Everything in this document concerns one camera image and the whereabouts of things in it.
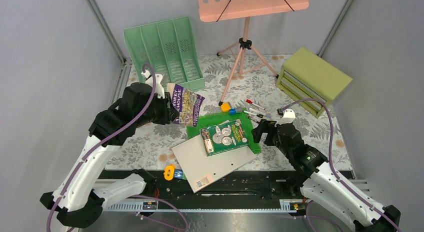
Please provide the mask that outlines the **purple Treehouse book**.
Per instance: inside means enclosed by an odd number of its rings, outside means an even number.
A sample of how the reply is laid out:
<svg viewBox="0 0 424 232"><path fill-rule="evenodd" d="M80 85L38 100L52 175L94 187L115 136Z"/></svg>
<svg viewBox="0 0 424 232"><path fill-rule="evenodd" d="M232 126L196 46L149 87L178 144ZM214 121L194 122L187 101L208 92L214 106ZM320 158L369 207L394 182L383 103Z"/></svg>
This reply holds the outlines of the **purple Treehouse book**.
<svg viewBox="0 0 424 232"><path fill-rule="evenodd" d="M174 124L196 127L205 98L175 83L168 83L166 91L170 93L172 105L179 113Z"/></svg>

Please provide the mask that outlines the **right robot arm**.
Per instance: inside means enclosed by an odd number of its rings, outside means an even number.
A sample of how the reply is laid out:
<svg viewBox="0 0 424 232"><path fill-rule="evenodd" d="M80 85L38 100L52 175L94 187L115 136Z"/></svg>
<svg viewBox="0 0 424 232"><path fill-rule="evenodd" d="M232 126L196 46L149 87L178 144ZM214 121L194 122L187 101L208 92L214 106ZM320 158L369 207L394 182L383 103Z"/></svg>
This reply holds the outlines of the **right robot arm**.
<svg viewBox="0 0 424 232"><path fill-rule="evenodd" d="M292 123L277 124L262 119L252 129L254 142L266 134L264 144L275 146L295 168L297 175L287 184L293 198L302 195L319 204L356 232L398 232L401 213L384 206L358 189L329 159L306 144Z"/></svg>

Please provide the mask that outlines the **green plastic folder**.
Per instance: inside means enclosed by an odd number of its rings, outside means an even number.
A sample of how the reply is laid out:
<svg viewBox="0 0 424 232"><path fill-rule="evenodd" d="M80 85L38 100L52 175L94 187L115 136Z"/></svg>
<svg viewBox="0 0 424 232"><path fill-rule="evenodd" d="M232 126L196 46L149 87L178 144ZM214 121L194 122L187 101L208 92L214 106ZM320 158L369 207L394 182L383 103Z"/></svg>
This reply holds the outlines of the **green plastic folder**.
<svg viewBox="0 0 424 232"><path fill-rule="evenodd" d="M251 130L254 128L250 119L244 114L229 115L228 113L214 113L200 116L196 127L186 127L187 136L189 139L200 134L200 129L220 124L226 120L233 121L240 119L241 125L244 131L247 133L248 147L254 154L260 154L262 152L259 144L253 142L253 136Z"/></svg>

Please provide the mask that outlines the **white binder folder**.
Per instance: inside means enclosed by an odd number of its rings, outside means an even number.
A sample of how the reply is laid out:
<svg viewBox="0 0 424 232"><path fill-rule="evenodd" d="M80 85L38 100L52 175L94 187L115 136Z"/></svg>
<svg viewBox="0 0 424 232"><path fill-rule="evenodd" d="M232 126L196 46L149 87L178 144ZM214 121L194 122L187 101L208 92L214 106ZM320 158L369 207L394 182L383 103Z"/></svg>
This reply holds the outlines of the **white binder folder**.
<svg viewBox="0 0 424 232"><path fill-rule="evenodd" d="M248 146L207 156L200 135L172 147L172 152L194 193L256 158Z"/></svg>

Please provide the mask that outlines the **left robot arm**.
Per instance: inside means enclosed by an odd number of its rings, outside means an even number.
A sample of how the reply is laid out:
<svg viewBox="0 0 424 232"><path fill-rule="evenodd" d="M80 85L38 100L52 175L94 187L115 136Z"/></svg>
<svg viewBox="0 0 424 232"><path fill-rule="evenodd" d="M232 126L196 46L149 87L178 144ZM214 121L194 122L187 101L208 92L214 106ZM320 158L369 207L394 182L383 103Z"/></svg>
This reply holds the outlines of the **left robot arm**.
<svg viewBox="0 0 424 232"><path fill-rule="evenodd" d="M40 202L50 211L49 216L65 227L84 229L111 205L139 194L152 196L153 178L143 169L106 187L94 185L106 163L138 127L171 124L178 116L170 93L160 84L137 82L126 87L120 99L95 117L85 146L64 182L55 191L42 194Z"/></svg>

